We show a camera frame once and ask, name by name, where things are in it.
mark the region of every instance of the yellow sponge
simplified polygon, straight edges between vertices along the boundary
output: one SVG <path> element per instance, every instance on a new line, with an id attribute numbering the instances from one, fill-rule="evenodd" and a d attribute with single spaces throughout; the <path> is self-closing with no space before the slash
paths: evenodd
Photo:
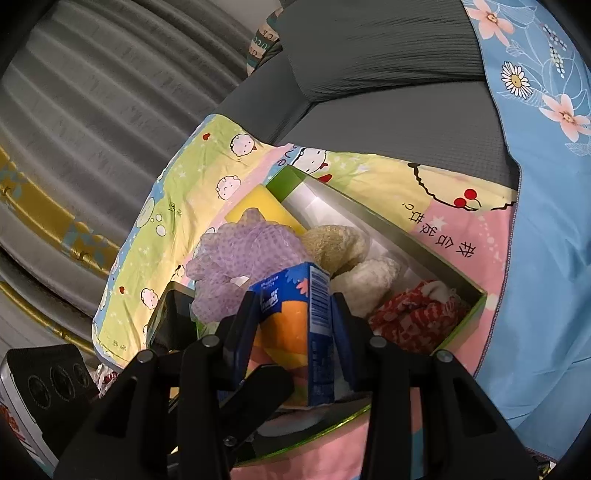
<path id="1" fill-rule="evenodd" d="M 258 208 L 269 222 L 277 222 L 293 228 L 296 235 L 303 235 L 306 229 L 290 214 L 263 185 L 257 185 L 226 215 L 227 222 L 237 222 L 246 209 Z"/>

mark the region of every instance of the star print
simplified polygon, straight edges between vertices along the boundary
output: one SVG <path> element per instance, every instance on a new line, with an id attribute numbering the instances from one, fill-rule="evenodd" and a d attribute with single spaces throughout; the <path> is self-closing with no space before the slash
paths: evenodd
<path id="1" fill-rule="evenodd" d="M 437 228 L 438 230 L 441 230 L 443 228 L 443 225 L 447 225 L 447 223 L 443 221 L 443 217 L 433 217 L 432 220 L 429 222 L 429 225 L 431 225 L 434 228 Z"/>

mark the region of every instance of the white wall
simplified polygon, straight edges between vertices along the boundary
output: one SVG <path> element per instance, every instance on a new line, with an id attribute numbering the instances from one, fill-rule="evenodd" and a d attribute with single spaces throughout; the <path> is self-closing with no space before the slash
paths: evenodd
<path id="1" fill-rule="evenodd" d="M 210 0 L 254 35 L 256 29 L 281 6 L 279 0 Z"/>

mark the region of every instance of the gold patterned trim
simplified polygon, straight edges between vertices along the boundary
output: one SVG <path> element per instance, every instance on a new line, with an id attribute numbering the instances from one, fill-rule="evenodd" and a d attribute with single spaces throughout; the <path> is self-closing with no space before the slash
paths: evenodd
<path id="1" fill-rule="evenodd" d="M 0 281 L 0 291 L 4 293 L 7 298 L 13 302 L 23 313 L 28 315 L 33 321 L 48 329 L 55 336 L 61 338 L 65 342 L 72 343 L 84 353 L 95 356 L 95 350 L 88 340 L 80 338 L 75 333 L 62 327 L 57 322 L 51 320 L 48 316 L 41 313 L 33 305 L 22 298 L 8 283 Z"/>
<path id="2" fill-rule="evenodd" d="M 83 222 L 33 183 L 0 147 L 0 202 L 46 243 L 96 275 L 109 276 L 119 246 Z"/>

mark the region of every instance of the barcode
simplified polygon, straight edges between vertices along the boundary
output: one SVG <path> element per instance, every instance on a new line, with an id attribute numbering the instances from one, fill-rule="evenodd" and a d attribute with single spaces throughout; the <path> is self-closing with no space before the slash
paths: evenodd
<path id="1" fill-rule="evenodd" d="M 329 276 L 310 266 L 310 333 L 332 335 Z"/>

